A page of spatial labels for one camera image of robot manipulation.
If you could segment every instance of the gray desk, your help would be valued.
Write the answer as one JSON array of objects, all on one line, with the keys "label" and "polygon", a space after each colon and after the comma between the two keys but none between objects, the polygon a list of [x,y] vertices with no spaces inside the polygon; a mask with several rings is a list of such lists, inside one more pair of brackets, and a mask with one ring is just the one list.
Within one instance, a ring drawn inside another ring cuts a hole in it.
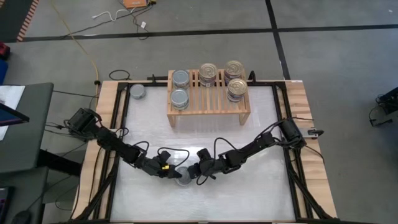
[{"label": "gray desk", "polygon": [[[0,174],[1,186],[14,187],[9,210],[4,224],[10,224],[14,215],[27,207],[43,193],[49,169],[46,167]],[[39,224],[42,218],[42,201],[40,198],[29,209],[30,224]]]},{"label": "gray desk", "polygon": [[9,126],[6,136],[0,141],[0,174],[47,166],[80,175],[81,164],[40,149],[53,88],[53,83],[25,86],[16,110],[30,120]]}]

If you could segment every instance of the white cable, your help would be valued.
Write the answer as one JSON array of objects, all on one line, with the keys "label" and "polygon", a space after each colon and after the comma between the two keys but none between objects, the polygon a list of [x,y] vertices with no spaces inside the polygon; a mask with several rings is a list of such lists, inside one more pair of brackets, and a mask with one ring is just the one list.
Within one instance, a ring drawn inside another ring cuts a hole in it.
[{"label": "white cable", "polygon": [[126,12],[128,12],[129,14],[132,14],[132,12],[133,12],[135,9],[136,9],[136,8],[133,8],[133,9],[131,9],[131,11],[128,11],[128,10],[126,10],[126,9],[119,9],[119,10],[116,11],[116,14],[115,14],[115,16],[114,16],[114,19],[112,19],[112,15],[111,15],[111,13],[110,13],[109,11],[102,12],[102,13],[96,15],[96,16],[92,16],[91,18],[96,19],[97,17],[102,16],[103,14],[108,13],[108,14],[109,14],[109,18],[111,18],[111,20],[114,22],[114,21],[116,21],[116,19],[118,19],[118,12],[126,11]]}]

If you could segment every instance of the computer screen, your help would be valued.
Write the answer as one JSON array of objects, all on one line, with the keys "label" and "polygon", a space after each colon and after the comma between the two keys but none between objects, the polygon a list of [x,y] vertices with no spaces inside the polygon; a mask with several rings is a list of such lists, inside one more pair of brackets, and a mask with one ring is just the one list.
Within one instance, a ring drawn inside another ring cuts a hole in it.
[{"label": "computer screen", "polygon": [[29,122],[29,118],[22,113],[0,103],[0,126]]}]

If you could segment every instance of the wooden rack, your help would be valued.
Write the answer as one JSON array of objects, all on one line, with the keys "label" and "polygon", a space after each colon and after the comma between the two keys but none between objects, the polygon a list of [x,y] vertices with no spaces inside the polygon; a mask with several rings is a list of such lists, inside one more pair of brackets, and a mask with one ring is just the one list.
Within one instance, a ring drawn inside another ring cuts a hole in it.
[{"label": "wooden rack", "polygon": [[227,86],[224,81],[224,70],[219,69],[216,84],[212,87],[200,86],[199,70],[189,70],[190,88],[189,106],[185,110],[176,110],[170,101],[173,90],[172,75],[174,70],[169,70],[167,79],[167,117],[171,127],[175,127],[176,116],[206,115],[206,114],[238,114],[239,123],[244,125],[250,115],[249,94],[246,92],[239,103],[232,103],[226,97]]}]

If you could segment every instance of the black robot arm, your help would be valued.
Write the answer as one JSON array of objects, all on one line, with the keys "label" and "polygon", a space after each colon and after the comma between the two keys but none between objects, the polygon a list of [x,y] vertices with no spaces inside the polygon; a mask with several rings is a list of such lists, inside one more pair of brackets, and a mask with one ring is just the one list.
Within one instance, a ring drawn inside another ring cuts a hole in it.
[{"label": "black robot arm", "polygon": [[166,163],[170,154],[162,151],[158,156],[149,159],[146,150],[139,146],[131,146],[120,140],[116,133],[105,128],[101,117],[90,109],[80,108],[73,117],[67,121],[67,128],[77,135],[91,136],[105,150],[116,151],[119,156],[133,167],[142,169],[149,175],[160,178],[180,178],[181,174],[175,171],[175,165]]},{"label": "black robot arm", "polygon": [[[285,141],[281,141],[272,136],[271,131],[279,127],[284,135]],[[222,172],[229,174],[241,168],[241,165],[246,160],[271,146],[284,146],[284,147],[303,147],[305,142],[300,130],[294,123],[292,118],[283,119],[263,130],[254,140],[241,149],[232,149],[218,155],[218,159],[212,158],[207,149],[202,149],[197,152],[200,159],[199,162],[188,168],[190,178],[194,179],[199,176],[211,177],[216,179],[213,174]]]}]

